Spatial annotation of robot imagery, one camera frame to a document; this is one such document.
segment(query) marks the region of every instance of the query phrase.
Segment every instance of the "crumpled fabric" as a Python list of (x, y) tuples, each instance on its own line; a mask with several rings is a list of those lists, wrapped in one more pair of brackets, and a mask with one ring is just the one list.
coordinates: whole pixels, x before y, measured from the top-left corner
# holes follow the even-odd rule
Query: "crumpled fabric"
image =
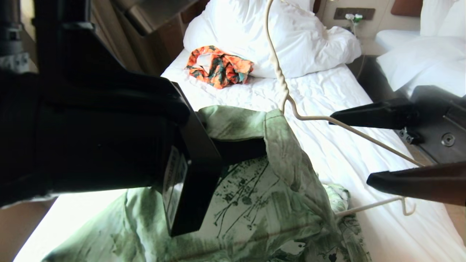
[(199, 231), (171, 238), (161, 194), (130, 189), (44, 261), (371, 261), (356, 217), (334, 215), (348, 191), (320, 183), (279, 110), (199, 112), (211, 138), (264, 138), (267, 151), (226, 168)]
[[(211, 54), (208, 72), (203, 67), (196, 66), (198, 57), (204, 54)], [(198, 80), (222, 89), (229, 84), (247, 83), (253, 65), (253, 62), (224, 53), (215, 46), (204, 46), (191, 52), (186, 69), (189, 69), (189, 74)]]

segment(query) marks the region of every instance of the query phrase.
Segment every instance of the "wall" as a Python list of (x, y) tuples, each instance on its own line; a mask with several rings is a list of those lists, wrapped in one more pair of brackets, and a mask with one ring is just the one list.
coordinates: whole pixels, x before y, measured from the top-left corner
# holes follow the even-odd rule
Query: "wall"
[(359, 38), (373, 39), (377, 32), (386, 29), (419, 30), (420, 19), (416, 17), (397, 16), (390, 14), (395, 0), (339, 0), (332, 2), (322, 0), (321, 9), (317, 13), (322, 23), (328, 28), (332, 26), (348, 26), (347, 20), (334, 20), (337, 7), (375, 8), (372, 20), (363, 20), (357, 28)]

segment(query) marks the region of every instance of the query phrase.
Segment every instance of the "white bed sheet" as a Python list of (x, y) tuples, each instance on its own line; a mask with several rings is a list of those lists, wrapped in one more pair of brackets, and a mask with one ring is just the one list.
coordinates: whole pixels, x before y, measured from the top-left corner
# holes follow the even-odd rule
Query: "white bed sheet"
[[(278, 108), (279, 85), (276, 79), (250, 78), (217, 90), (190, 77), (183, 68), (189, 52), (184, 50), (163, 76), (178, 82), (195, 110), (210, 105), (230, 105), (268, 111)], [(331, 113), (371, 100), (345, 66), (303, 77), (288, 79), (291, 96), (302, 115)], [(324, 121), (302, 122), (285, 109), (287, 120), (301, 147), (309, 155), (324, 183), (339, 183), (351, 193), (353, 207), (367, 205), (390, 197), (366, 185), (371, 172), (401, 170), (413, 164), (367, 140)], [(400, 139), (390, 130), (358, 128), (387, 145), (409, 155)], [(89, 215), (95, 214), (121, 191), (99, 192), (100, 197), (82, 193), (61, 196), (33, 232), (15, 262), (38, 261), (67, 235), (77, 230)], [(391, 203), (359, 213), (367, 248), (375, 262), (466, 261), (466, 248), (441, 203), (408, 199), (408, 207), (417, 204), (414, 215), (404, 217), (400, 203)]]
[(375, 42), (386, 51), (390, 51), (420, 36), (419, 31), (382, 30), (377, 33)]

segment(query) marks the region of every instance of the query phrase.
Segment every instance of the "wall socket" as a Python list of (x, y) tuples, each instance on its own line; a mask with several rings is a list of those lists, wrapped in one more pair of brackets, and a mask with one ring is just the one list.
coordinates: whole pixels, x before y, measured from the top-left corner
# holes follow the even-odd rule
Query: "wall socket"
[(362, 14), (363, 20), (372, 20), (374, 17), (374, 13), (376, 12), (375, 8), (354, 8), (354, 7), (347, 7), (341, 8), (338, 7), (335, 10), (335, 15), (333, 16), (334, 20), (345, 20), (346, 14)]

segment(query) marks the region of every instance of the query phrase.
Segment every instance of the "wooden headboard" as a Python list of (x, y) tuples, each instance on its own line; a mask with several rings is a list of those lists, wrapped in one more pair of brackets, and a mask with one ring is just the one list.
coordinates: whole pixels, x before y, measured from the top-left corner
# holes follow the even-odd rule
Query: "wooden headboard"
[(395, 0), (391, 8), (391, 14), (420, 17), (422, 0)]
[[(181, 12), (181, 20), (184, 24), (191, 22), (196, 16), (200, 15), (206, 8), (209, 0), (199, 0), (194, 5)], [(313, 12), (316, 14), (319, 11), (321, 0), (315, 0)]]

